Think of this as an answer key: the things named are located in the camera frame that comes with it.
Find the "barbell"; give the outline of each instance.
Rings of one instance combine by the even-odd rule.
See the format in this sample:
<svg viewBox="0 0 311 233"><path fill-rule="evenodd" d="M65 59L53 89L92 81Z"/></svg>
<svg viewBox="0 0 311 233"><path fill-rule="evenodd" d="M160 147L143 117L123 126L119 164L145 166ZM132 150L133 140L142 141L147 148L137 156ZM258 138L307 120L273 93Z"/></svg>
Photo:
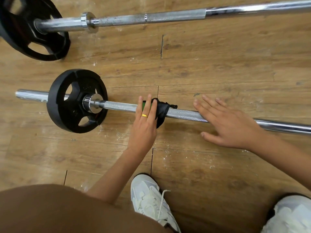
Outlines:
<svg viewBox="0 0 311 233"><path fill-rule="evenodd" d="M96 18L91 12L85 12L79 18L62 18L51 0L20 1L21 8L12 13L14 0L0 0L0 36L24 55L42 61L54 61L67 55L70 47L69 31L86 30L95 33L99 27L106 26L200 20L215 15L284 12L311 8L311 0L293 0L103 18ZM30 49L30 43L44 46L49 54L41 54Z"/></svg>
<svg viewBox="0 0 311 233"><path fill-rule="evenodd" d="M72 91L66 94L70 85ZM95 129L104 121L108 110L135 112L137 107L135 104L108 101L107 90L100 76L83 69L67 70L60 74L52 83L49 92L19 89L15 95L24 100L46 102L52 121L60 128L74 133L86 133ZM160 102L158 109L162 105L168 104ZM162 116L208 122L197 111L175 109L169 105ZM83 117L88 117L89 121L80 125ZM311 125L254 120L266 130L311 135Z"/></svg>

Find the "forearm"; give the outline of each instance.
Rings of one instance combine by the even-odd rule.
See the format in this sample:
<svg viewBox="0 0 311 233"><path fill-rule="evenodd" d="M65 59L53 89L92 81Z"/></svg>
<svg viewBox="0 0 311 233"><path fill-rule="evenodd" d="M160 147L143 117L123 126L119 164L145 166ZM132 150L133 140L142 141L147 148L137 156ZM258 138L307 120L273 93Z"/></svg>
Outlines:
<svg viewBox="0 0 311 233"><path fill-rule="evenodd" d="M88 196L114 204L124 186L143 160L142 155L125 150L116 163L86 193Z"/></svg>
<svg viewBox="0 0 311 233"><path fill-rule="evenodd" d="M268 134L249 149L311 190L311 156L297 147Z"/></svg>

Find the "weight plate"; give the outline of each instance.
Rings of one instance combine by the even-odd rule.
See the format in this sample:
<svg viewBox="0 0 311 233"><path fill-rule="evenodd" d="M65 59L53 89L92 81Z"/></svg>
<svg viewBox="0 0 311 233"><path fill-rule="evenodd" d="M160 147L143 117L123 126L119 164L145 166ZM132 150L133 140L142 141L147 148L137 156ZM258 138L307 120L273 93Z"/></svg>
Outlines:
<svg viewBox="0 0 311 233"><path fill-rule="evenodd" d="M62 18L51 0L20 0L21 9L10 12L14 0L0 0L0 35L14 49L31 58L42 61L55 61L64 58L70 47L68 32L40 33L34 26L35 19ZM48 55L28 47L30 43L44 46Z"/></svg>
<svg viewBox="0 0 311 233"><path fill-rule="evenodd" d="M64 100L66 90L72 85L72 92L67 100ZM83 98L87 94L97 94L107 101L107 90L100 76L90 70L67 70L58 76L52 83L47 102L48 113L53 122L60 128L75 132L86 133L100 125L107 115L107 110L94 114L83 108ZM89 121L79 126L83 117Z"/></svg>

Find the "brown pants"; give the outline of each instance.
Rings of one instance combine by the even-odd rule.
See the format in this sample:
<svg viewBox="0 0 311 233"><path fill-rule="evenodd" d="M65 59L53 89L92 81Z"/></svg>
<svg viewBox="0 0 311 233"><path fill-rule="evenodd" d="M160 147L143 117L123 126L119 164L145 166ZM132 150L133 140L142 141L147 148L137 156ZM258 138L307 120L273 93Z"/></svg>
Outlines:
<svg viewBox="0 0 311 233"><path fill-rule="evenodd" d="M167 232L156 221L73 188L46 184L0 192L0 232Z"/></svg>

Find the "person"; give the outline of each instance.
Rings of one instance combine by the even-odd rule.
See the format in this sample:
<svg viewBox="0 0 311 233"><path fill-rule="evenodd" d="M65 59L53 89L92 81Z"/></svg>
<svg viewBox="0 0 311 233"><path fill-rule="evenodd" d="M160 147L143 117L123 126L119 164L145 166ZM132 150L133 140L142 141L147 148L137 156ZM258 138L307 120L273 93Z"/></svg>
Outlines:
<svg viewBox="0 0 311 233"><path fill-rule="evenodd" d="M131 183L134 211L114 207L122 189L156 138L157 101L139 97L127 149L86 193L60 185L33 185L0 192L0 232L181 232L157 182L138 174ZM246 149L311 190L311 157L263 130L251 117L206 95L193 105L216 129L202 132L216 145ZM310 232L311 200L282 198L262 232Z"/></svg>

